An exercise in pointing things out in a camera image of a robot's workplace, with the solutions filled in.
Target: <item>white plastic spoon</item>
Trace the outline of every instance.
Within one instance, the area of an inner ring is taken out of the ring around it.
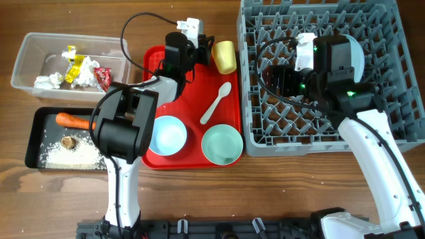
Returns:
[[[228,96],[231,89],[232,89],[232,84],[230,82],[226,82],[220,87],[220,89],[218,90],[217,98],[212,103],[212,105],[207,109],[205,114],[202,116],[202,118],[200,120],[201,124],[206,124],[208,122],[208,120],[210,119],[211,115],[213,114],[215,108],[217,107],[218,103],[220,102],[221,98]]]

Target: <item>yellow object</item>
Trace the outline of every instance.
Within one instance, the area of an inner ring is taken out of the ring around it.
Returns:
[[[66,72],[65,80],[69,83],[72,83],[75,78],[80,74],[80,68],[82,61],[86,58],[85,56],[76,54],[75,46],[68,46],[68,52],[62,54],[66,56],[68,59],[70,66],[68,67],[68,71]]]
[[[237,69],[233,42],[226,40],[212,46],[211,54],[220,74],[230,74]]]

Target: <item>yellow cup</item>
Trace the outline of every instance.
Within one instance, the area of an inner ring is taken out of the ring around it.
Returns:
[[[237,68],[233,42],[226,40],[212,46],[211,54],[220,74],[230,74]]]

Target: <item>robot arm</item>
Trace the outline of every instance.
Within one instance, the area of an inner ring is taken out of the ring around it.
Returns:
[[[149,148],[156,108],[176,100],[183,93],[187,83],[185,75],[193,70],[196,63],[209,64],[214,37],[206,37],[202,33],[202,21],[179,21],[178,29],[182,33],[169,33],[165,37],[162,68],[157,69],[143,85],[126,86],[113,82],[108,93],[117,88],[123,90],[105,99],[96,120],[94,139],[99,148],[114,160],[106,160],[109,204],[101,223],[102,232],[108,238],[120,238],[118,226],[124,238],[140,238],[137,172],[140,157]]]
[[[300,34],[297,40],[296,66],[270,66],[262,72],[264,83],[260,80],[259,83],[271,94],[276,95],[279,90],[283,97],[304,95],[311,102],[318,102],[319,111],[328,112],[327,117],[338,128],[359,162],[380,219],[380,226],[377,226],[346,212],[324,212],[317,222],[321,226],[322,238],[365,238],[367,234],[402,234],[407,228],[423,230],[415,206],[419,206],[419,213],[423,215],[424,193],[392,137],[377,87],[355,82],[355,69],[350,57],[353,43],[345,36],[316,38],[311,33]],[[386,141],[400,168],[375,134],[355,118],[371,126]],[[408,193],[407,187],[413,190],[417,204],[413,205],[412,194]],[[402,238],[415,237],[403,235]]]
[[[376,129],[386,140],[396,155],[416,200],[421,205],[425,204],[424,193],[392,137],[386,114],[369,110],[359,112],[357,116]],[[355,120],[345,118],[338,127],[338,131],[359,162],[375,200],[380,222],[379,225],[371,224],[351,216],[348,212],[328,214],[320,222],[324,238],[358,239],[367,238],[367,235],[370,238],[384,238],[391,234],[398,234],[400,238],[415,238],[414,234],[411,235],[412,231],[406,231],[406,229],[416,227],[420,230],[420,221],[412,207],[412,201],[400,173],[387,151],[378,144],[377,138],[368,129]]]

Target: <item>red wrapper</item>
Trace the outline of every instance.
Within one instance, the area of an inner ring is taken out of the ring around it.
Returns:
[[[93,73],[100,87],[107,92],[109,85],[112,83],[111,68],[93,68]]]

